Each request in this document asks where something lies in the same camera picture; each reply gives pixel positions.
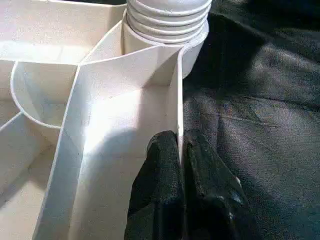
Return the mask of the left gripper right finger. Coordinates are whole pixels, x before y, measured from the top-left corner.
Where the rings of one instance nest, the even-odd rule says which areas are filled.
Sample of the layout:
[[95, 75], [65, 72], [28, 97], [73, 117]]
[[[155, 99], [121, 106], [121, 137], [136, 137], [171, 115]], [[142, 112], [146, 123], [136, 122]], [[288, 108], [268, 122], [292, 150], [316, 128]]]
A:
[[200, 131], [184, 133], [183, 160], [188, 238], [250, 240], [252, 218], [244, 191]]

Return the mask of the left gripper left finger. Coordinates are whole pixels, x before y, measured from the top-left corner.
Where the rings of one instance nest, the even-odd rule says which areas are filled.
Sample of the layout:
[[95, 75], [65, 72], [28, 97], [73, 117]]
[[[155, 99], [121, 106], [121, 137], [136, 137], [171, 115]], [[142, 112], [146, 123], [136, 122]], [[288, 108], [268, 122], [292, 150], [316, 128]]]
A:
[[167, 130], [148, 143], [146, 159], [132, 184], [124, 239], [181, 238], [181, 166], [176, 135]]

